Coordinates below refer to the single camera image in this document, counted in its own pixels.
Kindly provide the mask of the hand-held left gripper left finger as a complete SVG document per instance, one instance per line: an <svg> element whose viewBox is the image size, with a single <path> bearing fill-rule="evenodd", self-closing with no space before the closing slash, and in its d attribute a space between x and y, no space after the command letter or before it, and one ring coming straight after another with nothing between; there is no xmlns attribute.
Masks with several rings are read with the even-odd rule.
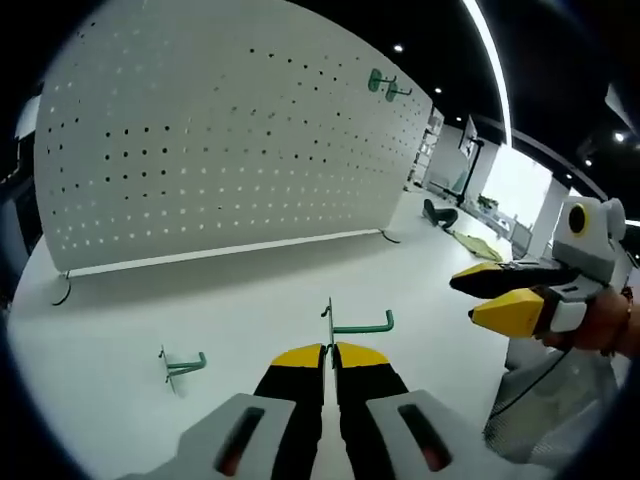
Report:
<svg viewBox="0 0 640 480"><path fill-rule="evenodd" d="M322 435L325 346L277 356L253 394L238 393L184 431L172 458L127 479L309 479Z"/></svg>

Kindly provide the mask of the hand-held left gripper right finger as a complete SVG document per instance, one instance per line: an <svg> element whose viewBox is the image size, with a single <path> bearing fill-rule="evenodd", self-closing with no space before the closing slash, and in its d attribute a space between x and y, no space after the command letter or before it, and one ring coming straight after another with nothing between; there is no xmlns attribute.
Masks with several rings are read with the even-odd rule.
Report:
<svg viewBox="0 0 640 480"><path fill-rule="evenodd" d="M410 391L382 353L333 345L340 433L356 479L548 479L490 450L481 433L424 390Z"/></svg>

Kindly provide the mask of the person's right hand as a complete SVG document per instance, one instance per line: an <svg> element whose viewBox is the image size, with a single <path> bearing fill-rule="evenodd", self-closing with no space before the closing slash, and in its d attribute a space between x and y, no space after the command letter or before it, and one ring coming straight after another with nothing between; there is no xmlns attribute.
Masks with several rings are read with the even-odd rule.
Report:
<svg viewBox="0 0 640 480"><path fill-rule="evenodd" d="M639 354L639 311L621 293L606 290L591 301L576 330L548 332L536 338L556 349L573 347L633 358Z"/></svg>

